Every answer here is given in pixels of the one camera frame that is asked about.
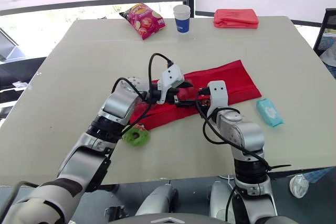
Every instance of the person's foot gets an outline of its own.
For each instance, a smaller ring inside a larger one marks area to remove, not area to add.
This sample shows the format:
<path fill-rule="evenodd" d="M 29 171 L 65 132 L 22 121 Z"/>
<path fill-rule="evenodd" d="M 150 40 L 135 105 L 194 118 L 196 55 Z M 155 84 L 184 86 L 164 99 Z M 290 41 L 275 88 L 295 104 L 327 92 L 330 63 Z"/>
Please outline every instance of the person's foot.
<path fill-rule="evenodd" d="M 301 199 L 308 192 L 309 182 L 300 174 L 294 176 L 289 182 L 289 190 L 294 197 Z"/>

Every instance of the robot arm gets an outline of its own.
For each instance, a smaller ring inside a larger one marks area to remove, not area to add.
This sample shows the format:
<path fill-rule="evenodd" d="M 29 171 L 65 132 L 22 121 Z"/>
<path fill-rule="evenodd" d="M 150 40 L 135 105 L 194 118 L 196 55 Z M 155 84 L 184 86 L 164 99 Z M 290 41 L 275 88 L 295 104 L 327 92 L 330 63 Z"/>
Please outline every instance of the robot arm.
<path fill-rule="evenodd" d="M 271 167 L 264 160 L 265 140 L 261 128 L 246 120 L 239 111 L 228 108 L 224 81 L 210 82 L 205 92 L 210 94 L 211 99 L 207 113 L 208 118 L 211 118 L 210 123 L 227 143 L 233 144 L 231 149 L 237 192 L 233 197 L 233 211 L 236 224 L 296 223 L 277 216 L 267 175 L 267 170 Z"/>
<path fill-rule="evenodd" d="M 172 62 L 158 83 L 152 84 L 150 100 L 149 83 L 139 78 L 129 78 L 142 98 L 151 104 L 166 100 L 177 102 L 177 87 L 184 82 L 179 67 Z M 71 149 L 59 168 L 54 181 L 35 188 L 27 197 L 9 209 L 5 224 L 68 223 L 84 192 L 98 188 L 111 164 L 110 157 L 128 124 L 139 95 L 121 81 L 99 110 L 97 117 Z"/>

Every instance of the green toy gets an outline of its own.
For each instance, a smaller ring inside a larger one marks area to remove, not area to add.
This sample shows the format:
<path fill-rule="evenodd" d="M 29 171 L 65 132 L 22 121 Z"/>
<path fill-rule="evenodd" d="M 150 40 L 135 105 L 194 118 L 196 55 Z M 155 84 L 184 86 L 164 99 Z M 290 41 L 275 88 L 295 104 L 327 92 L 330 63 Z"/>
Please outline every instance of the green toy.
<path fill-rule="evenodd" d="M 143 124 L 136 124 L 128 130 L 122 138 L 132 146 L 143 146 L 149 140 L 149 132 Z"/>

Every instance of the pink folded cloth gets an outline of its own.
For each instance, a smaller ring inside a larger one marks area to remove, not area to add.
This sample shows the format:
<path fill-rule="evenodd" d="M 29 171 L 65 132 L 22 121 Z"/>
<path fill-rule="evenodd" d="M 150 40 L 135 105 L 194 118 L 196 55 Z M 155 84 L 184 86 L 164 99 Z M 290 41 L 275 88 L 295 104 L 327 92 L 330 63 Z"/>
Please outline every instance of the pink folded cloth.
<path fill-rule="evenodd" d="M 259 20 L 252 9 L 218 9 L 214 25 L 218 28 L 258 28 Z"/>

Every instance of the paper cup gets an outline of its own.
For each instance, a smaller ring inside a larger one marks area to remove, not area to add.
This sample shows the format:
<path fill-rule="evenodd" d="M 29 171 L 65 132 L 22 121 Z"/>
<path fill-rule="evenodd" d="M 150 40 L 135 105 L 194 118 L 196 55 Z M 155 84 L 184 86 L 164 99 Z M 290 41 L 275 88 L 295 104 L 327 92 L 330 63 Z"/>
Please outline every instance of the paper cup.
<path fill-rule="evenodd" d="M 189 31 L 190 7 L 187 5 L 176 5 L 173 8 L 176 28 L 180 33 Z"/>

